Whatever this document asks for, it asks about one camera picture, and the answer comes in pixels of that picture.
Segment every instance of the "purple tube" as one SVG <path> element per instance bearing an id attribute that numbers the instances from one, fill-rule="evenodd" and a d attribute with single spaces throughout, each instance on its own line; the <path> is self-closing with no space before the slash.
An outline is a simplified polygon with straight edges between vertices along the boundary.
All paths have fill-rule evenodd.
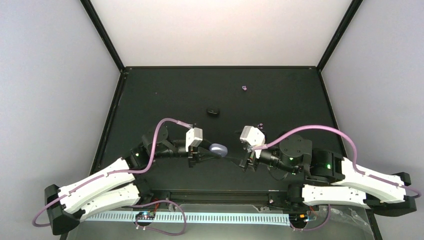
<path id="1" fill-rule="evenodd" d="M 335 134 L 341 136 L 342 138 L 346 139 L 346 141 L 350 144 L 350 146 L 352 147 L 352 150 L 353 150 L 353 159 L 352 159 L 353 169 L 355 170 L 355 172 L 360 173 L 362 175 L 365 175 L 365 172 L 359 170 L 358 167 L 357 167 L 358 151 L 357 151 L 357 147 L 355 146 L 354 141 L 352 141 L 352 139 L 348 135 L 346 135 L 344 132 L 342 132 L 342 131 L 340 131 L 338 129 L 329 127 L 329 126 L 323 126 L 323 125 L 305 125 L 305 126 L 296 127 L 295 129 L 292 129 L 292 130 L 288 131 L 286 134 L 283 134 L 282 136 L 280 136 L 279 138 L 275 139 L 274 141 L 272 141 L 272 142 L 270 142 L 268 144 L 253 147 L 252 148 L 252 151 L 254 151 L 254 150 L 260 150 L 260 149 L 267 149 L 269 147 L 272 147 L 272 146 L 278 144 L 283 139 L 287 138 L 288 136 L 290 136 L 292 134 L 295 134 L 295 133 L 300 132 L 300 131 L 303 131 L 303 130 L 309 130 L 309 129 L 317 129 L 317 130 L 329 131 L 329 132 L 335 133 Z M 372 174 L 370 174 L 368 176 L 370 178 L 376 179 L 376 180 L 381 181 L 381 182 L 384 182 L 386 184 L 390 184 L 390 185 L 393 185 L 393 186 L 404 188 L 406 190 L 410 190 L 410 191 L 416 193 L 416 195 L 413 196 L 413 198 L 415 198 L 415 199 L 421 197 L 421 192 L 418 189 L 414 188 L 414 187 L 401 185 L 399 183 L 392 182 L 392 181 L 383 179 L 381 177 L 378 177 L 378 176 L 375 176 L 375 175 L 372 175 Z"/>

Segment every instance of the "black object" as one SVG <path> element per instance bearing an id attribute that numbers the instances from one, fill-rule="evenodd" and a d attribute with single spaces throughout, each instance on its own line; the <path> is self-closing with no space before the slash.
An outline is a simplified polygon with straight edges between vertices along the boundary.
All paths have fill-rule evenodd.
<path id="1" fill-rule="evenodd" d="M 323 149 L 313 149 L 310 174 L 326 178 L 329 183 L 341 181 L 345 179 L 345 176 L 341 174 L 342 160 L 341 154 Z"/>
<path id="2" fill-rule="evenodd" d="M 107 50 L 109 51 L 110 56 L 112 56 L 113 61 L 115 62 L 118 70 L 122 73 L 124 71 L 124 64 L 122 63 L 117 50 L 115 49 L 114 45 L 112 44 L 111 39 L 109 38 L 108 33 L 106 32 L 105 27 L 102 24 L 102 21 L 100 21 L 99 16 L 97 15 L 96 10 L 94 9 L 94 6 L 90 0 L 81 0 L 82 5 L 85 8 L 85 11 L 87 12 L 88 16 L 90 17 L 95 29 L 97 30 L 98 34 L 101 37 L 101 40 L 103 41 L 104 45 L 106 46 Z"/>
<path id="3" fill-rule="evenodd" d="M 152 127 L 146 134 L 141 137 L 143 147 L 147 151 L 147 154 L 150 156 L 150 151 L 152 150 L 153 136 L 155 135 L 155 128 Z M 156 152 L 160 153 L 166 149 L 171 149 L 173 152 L 177 151 L 177 148 L 172 145 L 169 141 L 168 129 L 165 126 L 161 126 L 157 132 L 156 139 Z"/>
<path id="4" fill-rule="evenodd" d="M 152 197 L 152 189 L 150 188 L 149 183 L 144 178 L 136 178 L 135 181 L 133 181 L 134 185 L 137 187 L 138 195 L 140 196 L 140 202 L 150 203 L 151 197 Z"/>
<path id="5" fill-rule="evenodd" d="M 57 199 L 59 187 L 57 185 L 50 185 L 44 189 L 45 204 L 51 203 Z M 64 211 L 64 206 L 57 203 L 47 208 L 47 216 L 50 221 L 50 227 L 53 235 L 62 235 L 68 233 L 80 224 L 81 216 L 86 213 L 85 210 L 78 210 L 74 214 Z"/>
<path id="6" fill-rule="evenodd" d="M 220 109 L 213 106 L 206 108 L 206 112 L 211 117 L 218 117 L 220 115 Z"/>
<path id="7" fill-rule="evenodd" d="M 372 209 L 365 210 L 366 216 L 368 218 L 369 225 L 371 226 L 372 233 L 374 235 L 374 240 L 383 240 L 382 234 L 377 224 L 376 216 Z"/>
<path id="8" fill-rule="evenodd" d="M 280 161 L 285 166 L 302 166 L 307 176 L 311 176 L 309 168 L 312 160 L 312 141 L 293 134 L 283 139 L 279 145 Z"/>
<path id="9" fill-rule="evenodd" d="M 322 72 L 363 0 L 352 0 L 316 68 Z"/>
<path id="10" fill-rule="evenodd" d="M 398 172 L 392 175 L 396 175 L 400 177 L 400 180 L 402 180 L 403 184 L 405 184 L 405 186 L 409 186 L 411 185 L 411 176 L 409 175 L 409 173 L 406 172 Z"/>
<path id="11" fill-rule="evenodd" d="M 415 198 L 412 196 L 405 196 L 404 202 L 386 203 L 372 195 L 366 194 L 366 200 L 363 202 L 372 208 L 372 211 L 380 216 L 385 217 L 399 217 L 405 214 L 410 214 L 417 211 Z"/>

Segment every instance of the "white plastic bracket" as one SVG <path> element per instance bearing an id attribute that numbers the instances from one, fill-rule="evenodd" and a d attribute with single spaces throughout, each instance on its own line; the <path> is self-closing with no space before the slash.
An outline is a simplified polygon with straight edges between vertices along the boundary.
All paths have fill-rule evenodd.
<path id="1" fill-rule="evenodd" d="M 243 131 L 240 135 L 240 141 L 242 143 L 247 143 L 252 147 L 260 146 L 265 144 L 265 134 L 259 130 L 257 127 L 253 126 L 244 126 Z M 256 158 L 261 156 L 262 150 L 255 150 L 254 153 Z"/>

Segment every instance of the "purple cable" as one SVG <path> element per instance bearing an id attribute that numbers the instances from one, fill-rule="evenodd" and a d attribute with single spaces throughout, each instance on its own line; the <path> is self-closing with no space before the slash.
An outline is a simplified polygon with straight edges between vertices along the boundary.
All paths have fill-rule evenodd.
<path id="1" fill-rule="evenodd" d="M 172 232 L 163 231 L 163 230 L 160 230 L 160 229 L 157 229 L 157 228 L 154 228 L 154 227 L 150 227 L 150 226 L 143 226 L 143 228 L 148 229 L 148 230 L 152 230 L 152 231 L 155 231 L 155 232 L 158 232 L 158 233 L 161 233 L 161 234 L 165 234 L 165 235 L 168 235 L 168 236 L 179 236 L 179 235 L 184 234 L 184 232 L 186 231 L 186 227 L 187 227 L 186 214 L 184 213 L 183 209 L 181 209 L 181 207 L 178 204 L 176 204 L 175 202 L 169 201 L 169 200 L 159 200 L 159 201 L 154 201 L 154 202 L 150 202 L 150 203 L 143 204 L 143 205 L 132 205 L 130 207 L 132 207 L 132 208 L 144 208 L 144 207 L 154 205 L 154 204 L 159 204 L 159 203 L 172 204 L 172 205 L 175 205 L 180 210 L 180 212 L 182 213 L 182 218 L 184 220 L 184 226 L 182 227 L 182 230 L 178 233 L 172 233 Z M 137 229 L 139 227 L 141 227 L 138 223 L 138 220 L 140 218 L 141 217 L 137 217 L 137 219 L 135 219 L 135 225 L 137 226 Z"/>
<path id="2" fill-rule="evenodd" d="M 318 230 L 318 229 L 322 228 L 324 225 L 326 225 L 329 222 L 330 217 L 331 217 L 331 206 L 328 205 L 328 214 L 327 214 L 327 217 L 325 218 L 325 221 L 323 223 L 321 223 L 320 225 L 318 225 L 316 227 L 313 227 L 313 228 L 309 228 L 309 229 L 303 229 L 303 228 L 295 228 L 295 226 L 293 226 L 293 224 L 290 222 L 290 227 L 293 230 L 298 230 L 298 231 L 301 231 L 301 232 L 314 231 L 314 230 Z"/>
<path id="3" fill-rule="evenodd" d="M 292 130 L 288 131 L 286 134 L 283 134 L 282 136 L 280 136 L 279 138 L 275 139 L 274 141 L 272 141 L 272 142 L 270 142 L 268 144 L 260 145 L 260 146 L 254 146 L 252 148 L 252 151 L 254 151 L 254 150 L 261 150 L 261 149 L 267 149 L 269 147 L 272 147 L 272 146 L 278 144 L 283 139 L 287 138 L 288 136 L 290 136 L 292 134 L 295 134 L 295 133 L 300 132 L 300 131 L 303 131 L 303 130 L 309 130 L 309 129 L 318 129 L 318 130 L 329 131 L 329 132 L 335 133 L 337 135 L 340 135 L 342 138 L 346 139 L 347 142 L 349 142 L 350 146 L 353 149 L 353 159 L 352 159 L 353 169 L 355 170 L 355 172 L 360 173 L 362 175 L 365 175 L 366 174 L 364 171 L 359 170 L 358 167 L 357 167 L 358 151 L 357 151 L 357 147 L 355 146 L 354 141 L 352 141 L 352 139 L 348 135 L 346 135 L 344 132 L 342 132 L 342 131 L 340 131 L 338 129 L 329 127 L 329 126 L 323 126 L 323 125 L 306 125 L 306 126 L 296 127 L 295 129 L 292 129 Z M 421 197 L 421 192 L 418 189 L 414 188 L 414 187 L 401 185 L 399 183 L 392 182 L 392 181 L 383 179 L 381 177 L 378 177 L 378 176 L 375 176 L 375 175 L 372 175 L 372 174 L 368 175 L 368 177 L 373 178 L 373 179 L 376 179 L 376 180 L 379 180 L 379 181 L 384 182 L 386 184 L 390 184 L 390 185 L 393 185 L 393 186 L 396 186 L 396 187 L 401 187 L 401 188 L 404 188 L 406 190 L 410 190 L 410 191 L 416 193 L 416 195 L 413 196 L 413 198 L 415 198 L 415 199 Z"/>
<path id="4" fill-rule="evenodd" d="M 159 133 L 159 129 L 161 128 L 161 126 L 162 126 L 162 124 L 163 123 L 165 123 L 165 122 L 173 122 L 173 123 L 175 123 L 175 124 L 178 124 L 178 125 L 180 125 L 180 126 L 183 126 L 183 127 L 186 127 L 186 128 L 188 128 L 188 129 L 191 129 L 191 128 L 193 128 L 193 125 L 191 125 L 191 124 L 188 124 L 188 123 L 185 123 L 185 122 L 182 122 L 182 121 L 179 121 L 179 120 L 176 120 L 176 119 L 173 119 L 173 118 L 164 118 L 164 119 L 162 119 L 162 120 L 160 120 L 159 121 L 159 123 L 157 124 L 157 126 L 156 126 L 156 129 L 154 130 L 154 135 L 153 135 L 153 142 L 152 142 L 152 145 L 151 145 L 151 151 L 150 151 L 150 159 L 148 160 L 148 164 L 147 164 L 147 166 L 146 166 L 146 168 L 144 168 L 144 169 L 142 169 L 142 170 L 114 170 L 114 171 L 110 171 L 110 172 L 108 172 L 107 173 L 107 175 L 110 175 L 110 174 L 117 174 L 117 173 L 129 173 L 129 174 L 144 174 L 145 172 L 147 172 L 149 169 L 150 169 L 150 167 L 152 166 L 152 163 L 153 163 L 153 158 L 155 157 L 155 150 L 156 150 L 156 141 L 157 141 L 157 139 L 158 139 L 158 133 Z M 80 189 L 80 188 L 82 188 L 82 187 L 84 187 L 85 185 L 87 185 L 87 184 L 89 184 L 89 183 L 91 183 L 91 182 L 93 182 L 93 181 L 95 181 L 95 180 L 97 180 L 97 179 L 101 179 L 101 178 L 103 178 L 105 175 L 99 175 L 99 176 L 96 176 L 96 177 L 94 177 L 94 178 L 92 178 L 92 179 L 90 179 L 90 180 L 87 180 L 86 182 L 84 182 L 84 183 L 81 183 L 81 185 L 79 185 L 79 186 L 76 186 L 74 189 L 72 189 L 71 191 L 69 191 L 69 194 L 72 194 L 72 193 L 74 193 L 76 190 L 78 190 L 78 189 Z M 67 195 L 63 195 L 63 196 L 61 196 L 61 197 L 58 197 L 58 198 L 56 198 L 55 200 L 53 200 L 53 201 L 51 201 L 51 202 L 49 202 L 47 205 L 45 205 L 35 216 L 34 216 L 34 218 L 32 219 L 32 225 L 34 226 L 34 227 L 38 227 L 38 228 L 41 228 L 41 227 L 47 227 L 47 226 L 50 226 L 50 223 L 44 223 L 44 224 L 38 224 L 38 223 L 36 223 L 36 221 L 37 221 L 37 219 L 38 219 L 38 217 L 44 212 L 44 211 L 46 211 L 49 207 L 51 207 L 53 204 L 55 204 L 55 203 L 57 203 L 57 202 L 59 202 L 60 200 L 62 200 L 63 198 L 65 198 L 65 197 L 67 197 Z"/>

